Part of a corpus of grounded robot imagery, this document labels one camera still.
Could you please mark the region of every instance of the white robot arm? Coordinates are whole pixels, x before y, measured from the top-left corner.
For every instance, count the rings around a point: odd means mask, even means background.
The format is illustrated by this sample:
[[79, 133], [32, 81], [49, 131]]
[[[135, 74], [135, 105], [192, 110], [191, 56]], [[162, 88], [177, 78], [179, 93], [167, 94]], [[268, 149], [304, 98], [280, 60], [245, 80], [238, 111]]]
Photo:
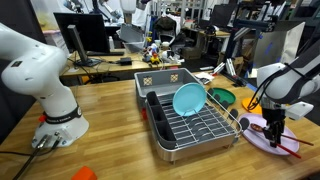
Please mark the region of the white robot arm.
[[54, 137], [63, 140], [58, 146], [68, 146], [89, 128], [71, 90], [59, 81], [67, 57], [54, 46], [49, 46], [0, 23], [0, 59], [11, 61], [2, 72], [4, 84], [14, 92], [32, 95], [45, 111], [46, 121], [35, 132], [35, 147], [45, 135], [51, 137], [46, 147], [51, 147]]
[[[320, 40], [291, 64], [276, 63], [258, 69], [256, 94], [263, 118], [267, 120], [264, 135], [272, 147], [281, 144], [285, 117], [300, 119], [313, 109], [311, 104], [294, 102], [320, 88], [319, 48]], [[255, 106], [251, 102], [248, 109]]]

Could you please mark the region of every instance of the pink plate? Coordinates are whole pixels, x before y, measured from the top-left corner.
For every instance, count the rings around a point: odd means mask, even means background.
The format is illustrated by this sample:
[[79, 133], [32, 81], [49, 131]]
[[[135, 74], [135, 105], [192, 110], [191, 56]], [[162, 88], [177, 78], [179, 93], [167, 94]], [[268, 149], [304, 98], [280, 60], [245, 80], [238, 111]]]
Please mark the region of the pink plate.
[[[239, 117], [239, 120], [244, 117], [249, 119], [250, 123], [258, 124], [261, 127], [266, 126], [266, 120], [262, 117], [261, 114], [246, 113], [246, 114], [241, 115]], [[254, 131], [253, 129], [251, 129], [250, 126], [248, 127], [248, 129], [243, 132], [243, 136], [249, 142], [251, 142], [253, 145], [257, 146], [258, 148], [260, 148], [266, 152], [272, 153], [272, 154], [290, 155], [287, 151], [285, 151], [281, 148], [271, 147], [269, 141], [264, 137], [262, 132]], [[296, 138], [296, 136], [293, 134], [293, 132], [287, 127], [284, 128], [283, 134], [287, 135], [287, 136], [291, 136], [293, 138]], [[281, 145], [290, 149], [293, 152], [297, 152], [299, 150], [299, 142], [285, 138], [285, 137], [281, 137]]]

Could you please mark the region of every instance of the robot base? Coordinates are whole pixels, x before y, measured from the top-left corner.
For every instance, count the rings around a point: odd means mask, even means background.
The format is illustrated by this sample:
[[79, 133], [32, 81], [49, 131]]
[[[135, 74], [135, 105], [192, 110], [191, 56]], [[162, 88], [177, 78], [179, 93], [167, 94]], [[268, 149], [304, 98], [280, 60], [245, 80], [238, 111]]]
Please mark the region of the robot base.
[[62, 140], [58, 147], [66, 147], [71, 145], [75, 140], [84, 135], [89, 128], [88, 121], [81, 116], [80, 118], [74, 118], [71, 121], [62, 124], [48, 124], [46, 122], [41, 123], [36, 129], [35, 136], [32, 140], [32, 147], [36, 147], [41, 138], [44, 135], [49, 135], [51, 138], [45, 144], [45, 148], [50, 148], [58, 137]]

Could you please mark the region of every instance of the metal dish rack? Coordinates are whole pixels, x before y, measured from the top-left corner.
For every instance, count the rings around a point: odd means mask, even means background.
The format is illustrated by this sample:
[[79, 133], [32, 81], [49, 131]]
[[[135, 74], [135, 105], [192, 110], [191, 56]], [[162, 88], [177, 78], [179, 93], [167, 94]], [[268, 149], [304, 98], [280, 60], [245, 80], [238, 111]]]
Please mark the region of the metal dish rack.
[[236, 117], [209, 93], [204, 107], [188, 117], [174, 111], [172, 99], [159, 99], [155, 92], [147, 94], [146, 107], [157, 152], [166, 161], [230, 147], [241, 132]]

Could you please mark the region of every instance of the wire rack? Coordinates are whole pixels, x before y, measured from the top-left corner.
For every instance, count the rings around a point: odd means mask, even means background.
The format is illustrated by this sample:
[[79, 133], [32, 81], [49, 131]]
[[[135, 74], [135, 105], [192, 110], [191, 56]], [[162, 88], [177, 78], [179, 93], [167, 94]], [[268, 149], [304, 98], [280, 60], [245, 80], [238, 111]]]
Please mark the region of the wire rack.
[[226, 136], [238, 136], [241, 125], [210, 94], [204, 107], [192, 116], [178, 115], [172, 100], [160, 100], [172, 132], [176, 138], [176, 149], [193, 146]]

